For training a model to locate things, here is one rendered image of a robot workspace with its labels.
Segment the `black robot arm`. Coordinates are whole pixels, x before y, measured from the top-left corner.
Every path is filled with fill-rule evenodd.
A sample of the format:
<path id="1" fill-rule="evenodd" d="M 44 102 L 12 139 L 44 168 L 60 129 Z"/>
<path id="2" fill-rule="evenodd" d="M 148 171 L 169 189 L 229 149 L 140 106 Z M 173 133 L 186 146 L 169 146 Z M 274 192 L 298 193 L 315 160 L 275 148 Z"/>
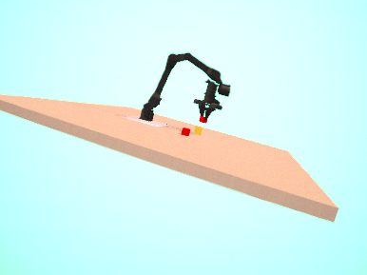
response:
<path id="1" fill-rule="evenodd" d="M 145 120 L 145 121 L 153 121 L 153 117 L 154 117 L 154 108 L 157 107 L 161 100 L 163 98 L 161 98 L 161 93 L 163 91 L 164 85 L 167 81 L 167 78 L 171 72 L 171 70 L 173 70 L 173 68 L 175 67 L 175 65 L 177 64 L 177 62 L 182 62 L 188 60 L 189 62 L 191 62 L 193 65 L 195 65 L 196 67 L 198 67 L 199 69 L 201 69 L 202 71 L 205 72 L 205 74 L 213 81 L 215 81 L 217 84 L 215 84 L 215 82 L 210 81 L 209 79 L 206 80 L 205 82 L 208 83 L 207 84 L 207 88 L 206 91 L 210 91 L 210 92 L 214 92 L 216 93 L 217 89 L 218 89 L 218 93 L 220 95 L 223 96 L 229 96 L 230 92 L 231 92 L 231 85 L 227 85 L 224 84 L 222 82 L 222 74 L 219 70 L 214 69 L 209 67 L 207 64 L 205 64 L 204 62 L 202 62 L 200 59 L 198 59 L 197 57 L 195 57 L 193 54 L 191 53 L 177 53 L 177 54 L 168 54 L 167 56 L 167 60 L 166 60 L 166 64 L 165 64 L 165 69 L 164 72 L 162 74 L 162 77 L 158 83 L 158 86 L 156 87 L 155 91 L 153 92 L 153 94 L 151 95 L 151 97 L 148 99 L 147 103 L 145 103 L 143 105 L 142 111 L 141 111 L 141 116 L 139 119 Z M 219 86 L 219 87 L 218 87 Z"/>

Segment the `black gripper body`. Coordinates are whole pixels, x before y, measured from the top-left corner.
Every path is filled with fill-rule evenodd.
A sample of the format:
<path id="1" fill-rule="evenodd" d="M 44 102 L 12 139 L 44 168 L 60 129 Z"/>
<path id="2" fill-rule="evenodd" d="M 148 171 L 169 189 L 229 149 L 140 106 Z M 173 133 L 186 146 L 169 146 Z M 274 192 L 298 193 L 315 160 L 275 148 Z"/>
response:
<path id="1" fill-rule="evenodd" d="M 216 93 L 206 91 L 203 94 L 205 94 L 203 100 L 195 99 L 193 103 L 198 104 L 199 106 L 203 106 L 203 107 L 208 106 L 209 108 L 222 110 L 222 105 L 218 105 L 218 104 L 213 103 L 215 97 L 217 97 Z"/>

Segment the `red cube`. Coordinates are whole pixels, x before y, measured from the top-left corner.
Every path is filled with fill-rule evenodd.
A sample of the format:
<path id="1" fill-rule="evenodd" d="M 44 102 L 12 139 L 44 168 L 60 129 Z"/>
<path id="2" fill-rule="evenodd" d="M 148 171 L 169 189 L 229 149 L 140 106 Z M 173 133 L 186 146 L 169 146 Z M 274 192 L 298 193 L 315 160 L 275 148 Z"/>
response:
<path id="1" fill-rule="evenodd" d="M 207 118 L 207 120 L 208 120 L 208 118 Z M 205 117 L 200 116 L 200 120 L 199 120 L 199 122 L 207 123 L 207 120 L 205 120 Z"/>
<path id="2" fill-rule="evenodd" d="M 190 129 L 189 128 L 183 128 L 182 135 L 189 136 Z"/>

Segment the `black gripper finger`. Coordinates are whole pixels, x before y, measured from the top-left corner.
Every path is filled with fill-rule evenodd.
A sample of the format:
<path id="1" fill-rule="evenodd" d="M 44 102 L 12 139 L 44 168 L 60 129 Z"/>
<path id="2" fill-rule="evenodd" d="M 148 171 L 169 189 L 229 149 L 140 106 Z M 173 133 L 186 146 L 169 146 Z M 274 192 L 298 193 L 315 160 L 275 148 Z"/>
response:
<path id="1" fill-rule="evenodd" d="M 205 108 L 206 108 L 206 107 L 199 106 L 199 105 L 198 105 L 198 107 L 199 107 L 200 115 L 201 115 L 201 116 L 204 116 L 204 112 L 205 112 Z"/>
<path id="2" fill-rule="evenodd" d="M 213 108 L 205 108 L 205 120 L 209 117 L 209 115 L 216 109 Z"/>

